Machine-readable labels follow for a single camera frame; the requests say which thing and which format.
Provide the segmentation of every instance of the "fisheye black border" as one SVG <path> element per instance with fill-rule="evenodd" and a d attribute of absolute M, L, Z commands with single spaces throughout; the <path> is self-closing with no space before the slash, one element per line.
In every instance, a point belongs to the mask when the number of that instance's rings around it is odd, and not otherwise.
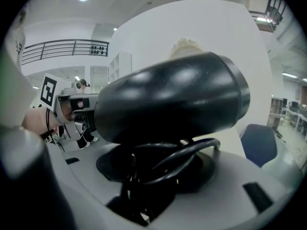
<path fill-rule="evenodd" d="M 2 43 L 8 28 L 10 27 L 13 19 L 18 11 L 28 0 L 0 0 L 1 8 L 1 30 L 0 30 L 0 42 Z M 306 20 L 306 7 L 307 0 L 285 0 L 289 7 L 292 9 L 295 17 L 300 22 L 305 34 L 307 34 L 307 20 Z M 1 198 L 14 197 L 14 195 L 1 195 Z M 291 226 L 292 229 L 303 228 L 306 225 L 306 203 L 307 203 L 307 178 L 305 177 L 299 186 L 298 190 L 294 194 L 290 202 L 282 209 L 279 215 L 277 215 L 268 225 L 263 229 L 272 229 L 278 226 Z M 18 214 L 25 214 L 25 212 L 19 212 L 16 209 L 15 218 L 18 221 Z"/>

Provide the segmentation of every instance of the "person's arm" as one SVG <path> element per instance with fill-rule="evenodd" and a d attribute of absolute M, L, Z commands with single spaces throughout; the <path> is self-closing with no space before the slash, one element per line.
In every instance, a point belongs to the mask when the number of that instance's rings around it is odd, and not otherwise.
<path fill-rule="evenodd" d="M 32 108 L 26 113 L 22 126 L 38 135 L 48 131 L 46 125 L 46 107 Z M 60 124 L 56 121 L 52 112 L 49 113 L 49 130 L 55 129 Z"/>

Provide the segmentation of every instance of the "shoe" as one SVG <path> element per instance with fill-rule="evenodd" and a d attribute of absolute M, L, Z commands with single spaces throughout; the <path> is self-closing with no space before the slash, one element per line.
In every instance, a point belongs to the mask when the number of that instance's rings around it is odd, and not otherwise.
<path fill-rule="evenodd" d="M 87 142 L 84 148 L 89 147 L 90 145 L 91 145 L 91 143 Z"/>
<path fill-rule="evenodd" d="M 91 142 L 96 142 L 98 141 L 98 137 L 94 137 L 94 139 Z"/>

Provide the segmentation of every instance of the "computer monitor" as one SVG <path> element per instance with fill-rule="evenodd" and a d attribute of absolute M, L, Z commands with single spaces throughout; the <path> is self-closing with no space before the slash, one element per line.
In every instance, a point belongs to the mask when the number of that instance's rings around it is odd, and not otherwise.
<path fill-rule="evenodd" d="M 292 104 L 292 105 L 291 105 L 292 107 L 298 108 L 298 102 L 292 102 L 291 104 Z"/>
<path fill-rule="evenodd" d="M 288 104 L 288 99 L 283 98 L 283 107 L 286 107 Z"/>

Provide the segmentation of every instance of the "black cylinder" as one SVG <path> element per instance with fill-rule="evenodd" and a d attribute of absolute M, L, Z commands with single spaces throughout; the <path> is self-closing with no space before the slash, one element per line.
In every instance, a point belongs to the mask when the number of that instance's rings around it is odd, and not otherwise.
<path fill-rule="evenodd" d="M 175 141 L 232 127 L 245 115 L 248 84 L 227 57 L 204 53 L 143 68 L 103 88 L 94 121 L 107 141 Z"/>

